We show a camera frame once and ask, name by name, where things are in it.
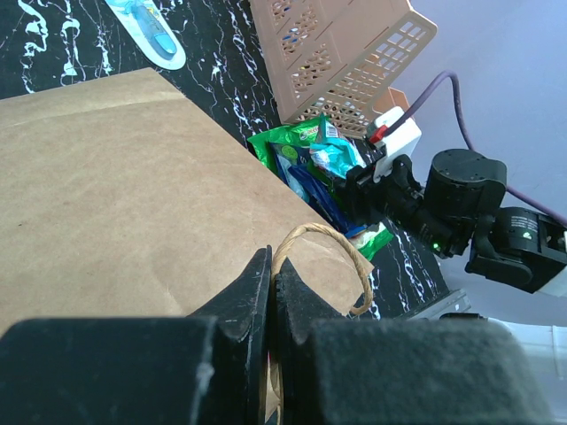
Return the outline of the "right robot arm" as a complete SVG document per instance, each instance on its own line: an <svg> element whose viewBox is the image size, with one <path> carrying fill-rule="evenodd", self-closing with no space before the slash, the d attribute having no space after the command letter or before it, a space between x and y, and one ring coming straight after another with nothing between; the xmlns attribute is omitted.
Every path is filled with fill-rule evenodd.
<svg viewBox="0 0 567 425"><path fill-rule="evenodd" d="M407 155L385 174L356 166L336 184L349 219L387 218L440 258L470 255L465 270L528 293L566 295L566 227L522 207L504 207L507 168L465 149L435 155L426 184Z"/></svg>

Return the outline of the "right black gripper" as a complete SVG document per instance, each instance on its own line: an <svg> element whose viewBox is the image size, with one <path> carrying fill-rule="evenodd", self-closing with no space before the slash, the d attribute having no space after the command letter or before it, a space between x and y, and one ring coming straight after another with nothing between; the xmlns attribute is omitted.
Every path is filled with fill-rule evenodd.
<svg viewBox="0 0 567 425"><path fill-rule="evenodd" d="M356 166L345 179L337 179L335 191L348 219L361 226L387 218L442 259L463 255L470 238L433 214L412 165L410 157L402 154L393 160L391 172L377 182L373 180L377 165Z"/></svg>

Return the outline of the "teal white snack packet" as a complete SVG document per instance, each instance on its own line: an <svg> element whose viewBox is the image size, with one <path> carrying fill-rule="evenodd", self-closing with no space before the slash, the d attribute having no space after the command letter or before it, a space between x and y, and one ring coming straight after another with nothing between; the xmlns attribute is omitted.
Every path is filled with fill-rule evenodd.
<svg viewBox="0 0 567 425"><path fill-rule="evenodd" d="M345 179L347 173L366 163L356 146L342 136L324 114L318 117L318 132L310 144L313 163L332 177Z"/></svg>

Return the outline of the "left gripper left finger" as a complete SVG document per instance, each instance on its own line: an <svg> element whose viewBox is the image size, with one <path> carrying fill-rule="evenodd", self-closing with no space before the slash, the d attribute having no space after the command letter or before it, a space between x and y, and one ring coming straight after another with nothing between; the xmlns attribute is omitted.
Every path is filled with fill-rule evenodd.
<svg viewBox="0 0 567 425"><path fill-rule="evenodd" d="M183 317L41 318L1 339L4 424L262 424L272 251Z"/></svg>

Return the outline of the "green Chuba cassava chips bag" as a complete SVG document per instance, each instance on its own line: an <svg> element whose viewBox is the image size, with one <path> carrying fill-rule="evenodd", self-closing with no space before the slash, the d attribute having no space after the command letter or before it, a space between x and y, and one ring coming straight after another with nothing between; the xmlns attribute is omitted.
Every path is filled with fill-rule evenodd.
<svg viewBox="0 0 567 425"><path fill-rule="evenodd" d="M290 166L306 166L313 177L326 186L331 197L343 211L333 189L333 180L313 163L310 156L309 146L315 141L317 132L318 119L311 119L253 135L248 139L248 143L254 148L259 161L289 188L287 169ZM384 224L379 224L375 230L364 227L366 229L360 234L346 238L353 243L363 257L371 260L379 250L391 242L393 234Z"/></svg>

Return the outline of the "dark blue Burts chilli bag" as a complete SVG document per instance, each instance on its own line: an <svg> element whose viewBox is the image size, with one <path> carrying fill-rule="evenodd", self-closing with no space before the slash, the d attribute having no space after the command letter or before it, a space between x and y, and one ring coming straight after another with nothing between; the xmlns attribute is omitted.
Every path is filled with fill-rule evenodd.
<svg viewBox="0 0 567 425"><path fill-rule="evenodd" d="M323 217L335 230L347 238L364 231L364 226L354 225L331 197L326 186L313 177L306 166L290 166L287 169L290 188Z"/></svg>

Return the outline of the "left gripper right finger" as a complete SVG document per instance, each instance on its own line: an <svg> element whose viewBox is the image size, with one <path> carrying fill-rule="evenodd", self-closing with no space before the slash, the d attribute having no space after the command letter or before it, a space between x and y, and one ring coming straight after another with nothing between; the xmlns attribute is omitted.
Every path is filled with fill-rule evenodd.
<svg viewBox="0 0 567 425"><path fill-rule="evenodd" d="M517 340L479 319L350 320L285 261L275 280L285 424L549 424Z"/></svg>

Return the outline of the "brown paper bag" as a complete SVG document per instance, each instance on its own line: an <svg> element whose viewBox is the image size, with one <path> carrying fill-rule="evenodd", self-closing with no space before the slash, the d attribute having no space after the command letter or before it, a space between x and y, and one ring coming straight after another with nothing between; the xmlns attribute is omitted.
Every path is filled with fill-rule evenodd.
<svg viewBox="0 0 567 425"><path fill-rule="evenodd" d="M30 319L190 315L318 220L151 70L4 100L1 339ZM342 316L360 294L326 236L289 261Z"/></svg>

